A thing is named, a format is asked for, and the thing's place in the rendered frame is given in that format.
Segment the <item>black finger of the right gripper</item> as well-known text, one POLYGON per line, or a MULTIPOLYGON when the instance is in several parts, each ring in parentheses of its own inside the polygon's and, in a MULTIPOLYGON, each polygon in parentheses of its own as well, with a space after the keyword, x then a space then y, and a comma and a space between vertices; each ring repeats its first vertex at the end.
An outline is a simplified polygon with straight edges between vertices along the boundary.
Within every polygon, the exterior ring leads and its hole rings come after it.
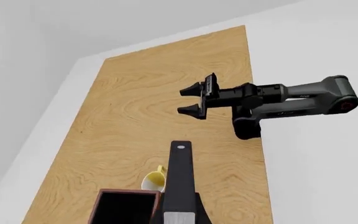
POLYGON ((180 90, 181 96, 201 96, 202 85, 199 82, 194 83, 190 87, 180 90))
POLYGON ((200 115, 200 108, 198 104, 177 108, 177 111, 179 114, 188 115, 188 116, 200 115))

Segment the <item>black book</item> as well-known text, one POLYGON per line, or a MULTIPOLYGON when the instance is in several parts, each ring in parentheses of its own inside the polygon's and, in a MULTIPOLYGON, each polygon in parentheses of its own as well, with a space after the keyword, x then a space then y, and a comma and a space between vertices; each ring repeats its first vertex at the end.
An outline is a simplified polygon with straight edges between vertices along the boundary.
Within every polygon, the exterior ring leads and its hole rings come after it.
POLYGON ((212 224, 195 190, 191 141, 172 141, 165 191, 150 224, 212 224))

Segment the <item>red-brown desk caddy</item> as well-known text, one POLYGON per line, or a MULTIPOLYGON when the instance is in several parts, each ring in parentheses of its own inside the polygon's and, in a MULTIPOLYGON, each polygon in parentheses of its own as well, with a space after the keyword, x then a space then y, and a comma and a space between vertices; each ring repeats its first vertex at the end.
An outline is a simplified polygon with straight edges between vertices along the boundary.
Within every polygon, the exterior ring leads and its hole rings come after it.
POLYGON ((102 189, 88 224, 149 224, 160 195, 155 190, 102 189))

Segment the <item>yellow and white mug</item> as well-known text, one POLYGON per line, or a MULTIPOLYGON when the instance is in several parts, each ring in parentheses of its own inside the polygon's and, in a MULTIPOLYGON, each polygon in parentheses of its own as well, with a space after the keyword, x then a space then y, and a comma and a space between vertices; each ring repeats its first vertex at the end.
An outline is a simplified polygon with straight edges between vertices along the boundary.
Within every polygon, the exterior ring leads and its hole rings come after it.
POLYGON ((158 166, 156 171, 148 173, 141 183, 142 190, 165 191, 167 170, 164 166, 158 166))

